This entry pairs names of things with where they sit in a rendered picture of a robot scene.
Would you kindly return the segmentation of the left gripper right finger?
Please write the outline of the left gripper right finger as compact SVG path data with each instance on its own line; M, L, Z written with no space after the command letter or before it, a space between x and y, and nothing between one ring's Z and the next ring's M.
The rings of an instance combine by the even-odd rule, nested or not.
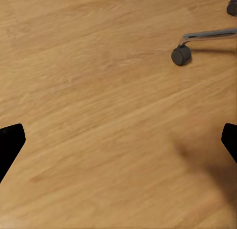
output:
M226 123L221 141L237 163L237 125Z

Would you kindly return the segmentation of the swivel chair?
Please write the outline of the swivel chair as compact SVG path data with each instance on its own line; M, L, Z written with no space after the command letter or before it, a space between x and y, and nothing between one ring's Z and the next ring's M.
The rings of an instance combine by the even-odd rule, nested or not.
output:
M231 15L237 14L237 0L230 0L227 7L227 12ZM207 32L188 33L181 37L180 43L171 53L172 61L180 65L191 59L191 51L185 46L190 41L206 41L220 39L235 39L237 38L237 28L222 29Z

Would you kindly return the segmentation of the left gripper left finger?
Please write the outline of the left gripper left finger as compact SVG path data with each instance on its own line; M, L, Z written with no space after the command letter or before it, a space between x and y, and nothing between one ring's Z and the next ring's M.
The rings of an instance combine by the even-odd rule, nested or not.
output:
M0 182L26 142L21 123L0 129Z

